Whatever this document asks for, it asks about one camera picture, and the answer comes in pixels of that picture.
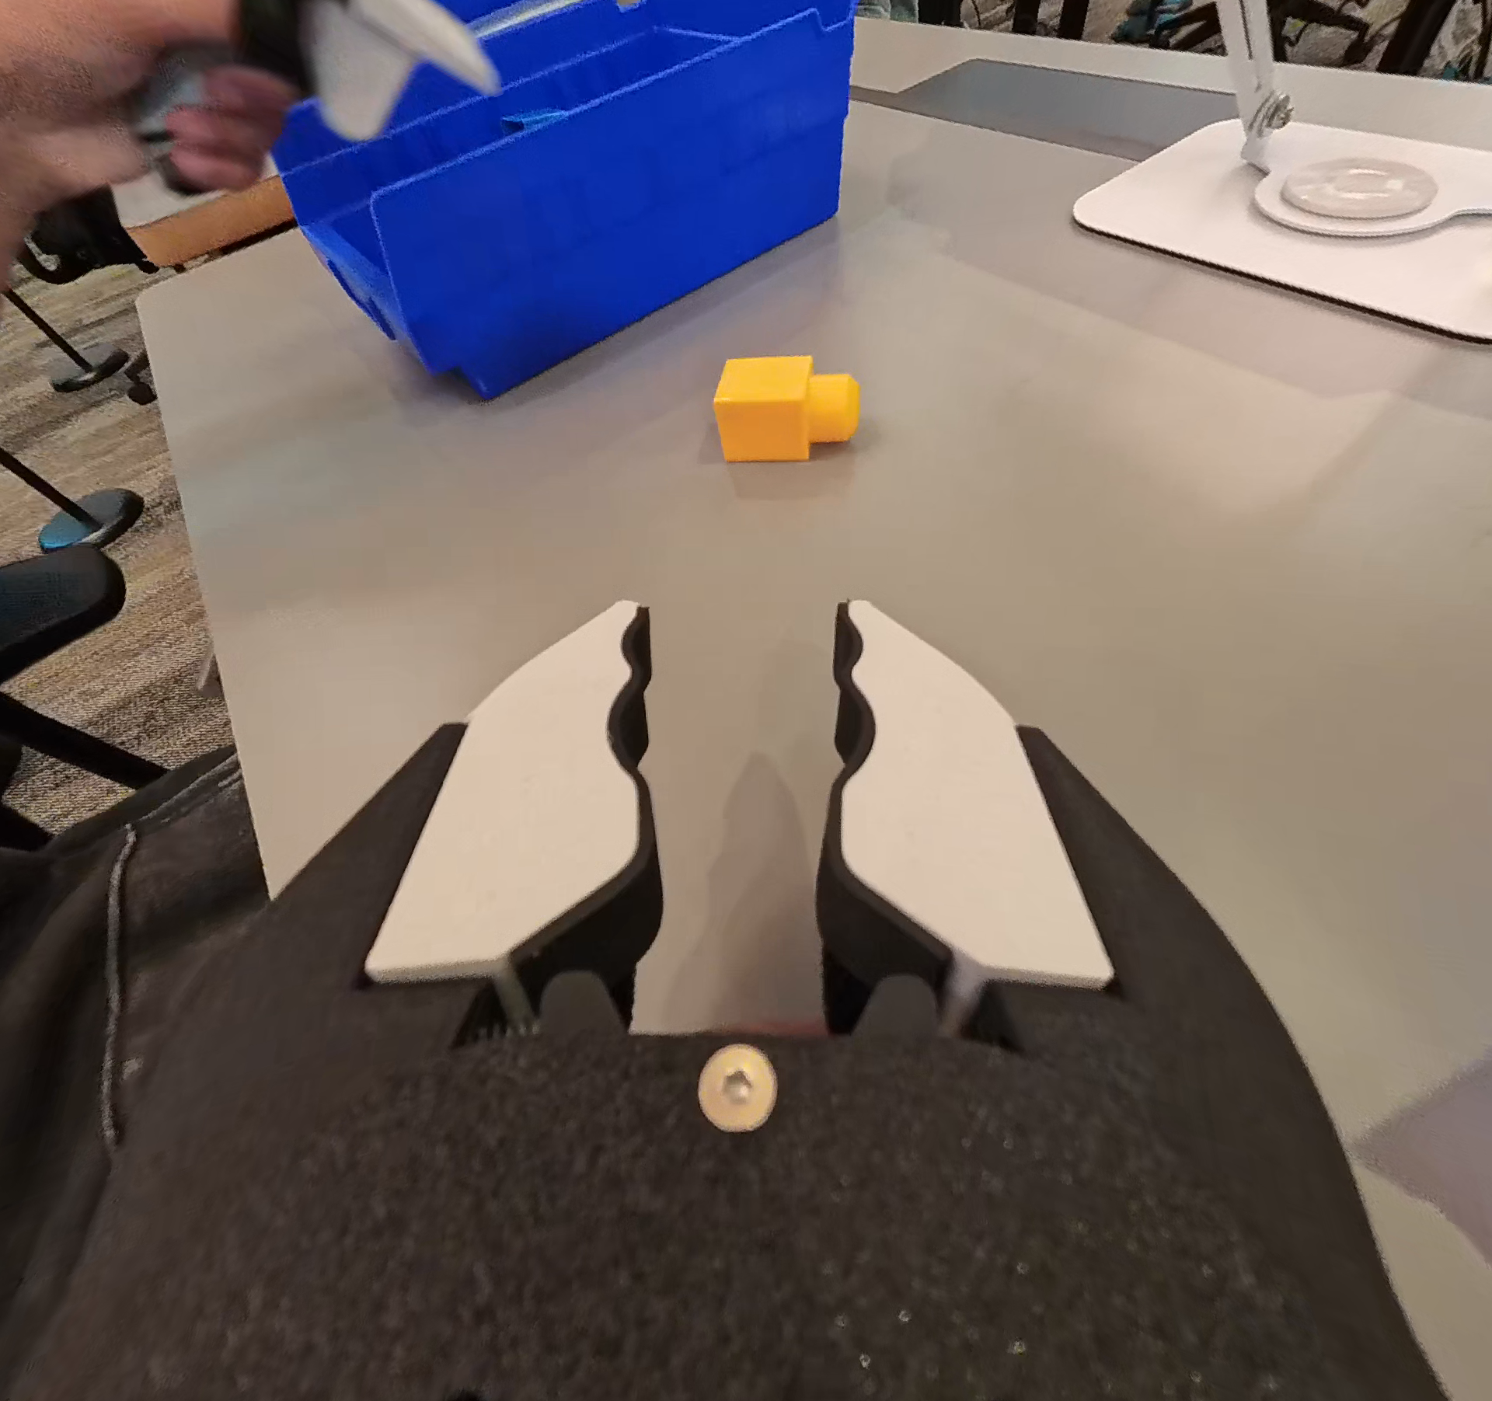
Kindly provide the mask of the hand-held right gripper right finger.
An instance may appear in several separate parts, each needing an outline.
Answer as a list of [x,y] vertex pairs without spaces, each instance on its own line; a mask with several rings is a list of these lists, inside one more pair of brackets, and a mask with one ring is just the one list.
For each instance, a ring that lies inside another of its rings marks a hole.
[[825,1025],[911,980],[967,1035],[1001,986],[1111,991],[1118,969],[1024,732],[961,664],[864,597],[833,637],[834,752],[816,870]]

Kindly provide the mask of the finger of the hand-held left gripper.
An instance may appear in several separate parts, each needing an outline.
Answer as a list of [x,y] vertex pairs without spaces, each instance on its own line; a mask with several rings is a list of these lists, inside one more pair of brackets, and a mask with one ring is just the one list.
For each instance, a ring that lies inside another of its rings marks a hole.
[[[249,0],[249,62],[313,96],[303,10],[309,0]],[[478,93],[500,87],[479,39],[435,0],[339,0],[410,50]]]
[[306,3],[303,38],[323,121],[346,141],[376,138],[418,68],[416,56],[339,0]]

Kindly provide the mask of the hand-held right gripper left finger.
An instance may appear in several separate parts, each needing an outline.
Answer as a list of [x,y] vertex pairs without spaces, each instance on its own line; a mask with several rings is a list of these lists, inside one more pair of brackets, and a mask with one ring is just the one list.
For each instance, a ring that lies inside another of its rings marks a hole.
[[630,1020],[664,923],[648,684],[648,609],[619,600],[469,714],[365,959],[369,981],[479,981],[520,1031],[551,981],[581,972]]

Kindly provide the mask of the blue plastic bin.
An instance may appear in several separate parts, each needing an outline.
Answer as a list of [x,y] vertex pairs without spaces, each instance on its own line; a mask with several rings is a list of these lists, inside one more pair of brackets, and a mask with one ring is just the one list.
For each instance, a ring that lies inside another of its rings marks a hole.
[[[830,221],[860,0],[435,0],[500,74],[420,68],[374,141],[274,151],[344,292],[485,399]],[[502,136],[500,115],[563,106]]]

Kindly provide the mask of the yellow one-stud block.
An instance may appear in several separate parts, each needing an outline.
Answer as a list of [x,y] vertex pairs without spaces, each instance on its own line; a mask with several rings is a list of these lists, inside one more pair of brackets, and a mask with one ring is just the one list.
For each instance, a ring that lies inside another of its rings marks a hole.
[[797,464],[853,441],[863,386],[849,372],[816,371],[812,355],[730,358],[714,413],[726,464]]

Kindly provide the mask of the grey desk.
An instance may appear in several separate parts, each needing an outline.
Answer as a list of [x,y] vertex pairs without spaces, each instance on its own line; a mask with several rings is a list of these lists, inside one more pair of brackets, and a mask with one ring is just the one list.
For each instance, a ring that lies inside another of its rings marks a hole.
[[[836,213],[492,400],[302,230],[140,302],[289,894],[170,1069],[140,1267],[200,1288],[125,1394],[1489,1396],[1489,1258],[1372,1161],[1489,1057],[1489,348],[1081,230],[1221,93],[975,57],[931,112],[887,76],[947,38],[1001,41],[856,18]],[[777,355],[858,433],[726,464]],[[630,1020],[369,981],[469,714],[619,600]],[[845,600],[1017,721],[1115,988],[827,1031]]]

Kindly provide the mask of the person's left hand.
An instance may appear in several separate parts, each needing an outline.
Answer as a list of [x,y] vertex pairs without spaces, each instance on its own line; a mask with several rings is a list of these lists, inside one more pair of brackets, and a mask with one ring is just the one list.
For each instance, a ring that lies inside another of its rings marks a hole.
[[35,221],[134,184],[136,90],[178,46],[234,46],[241,0],[3,0],[3,274]]

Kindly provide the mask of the wood-edged side table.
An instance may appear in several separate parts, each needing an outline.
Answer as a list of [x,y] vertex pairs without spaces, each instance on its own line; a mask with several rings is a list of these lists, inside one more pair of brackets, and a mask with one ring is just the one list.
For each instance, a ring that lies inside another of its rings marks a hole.
[[150,178],[116,188],[114,199],[124,232],[163,269],[196,266],[294,230],[289,196],[274,172],[240,193],[178,196]]

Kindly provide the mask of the black office chair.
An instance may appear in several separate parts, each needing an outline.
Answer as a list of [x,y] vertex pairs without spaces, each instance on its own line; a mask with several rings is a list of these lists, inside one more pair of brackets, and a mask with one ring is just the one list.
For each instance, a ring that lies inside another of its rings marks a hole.
[[[29,275],[51,288],[65,288],[110,266],[132,266],[146,275],[161,270],[120,225],[116,196],[110,188],[48,208],[18,243],[15,259]],[[127,382],[127,400],[158,400],[146,349],[127,355],[124,348],[104,348],[102,353],[87,355],[32,311],[18,292],[7,288],[3,294],[67,361],[67,365],[58,365],[51,375],[54,391],[84,391],[114,375],[124,375]]]
[[[110,626],[124,609],[120,568],[97,546],[39,554],[3,568],[3,681]],[[39,752],[129,791],[146,791],[165,767],[3,698],[3,787],[23,750]]]

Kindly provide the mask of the person's dark clothing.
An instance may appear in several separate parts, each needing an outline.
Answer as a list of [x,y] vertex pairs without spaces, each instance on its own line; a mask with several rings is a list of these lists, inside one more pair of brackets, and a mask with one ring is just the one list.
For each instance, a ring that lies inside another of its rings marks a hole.
[[205,972],[272,903],[219,749],[39,849],[3,848],[3,1396],[67,1295]]

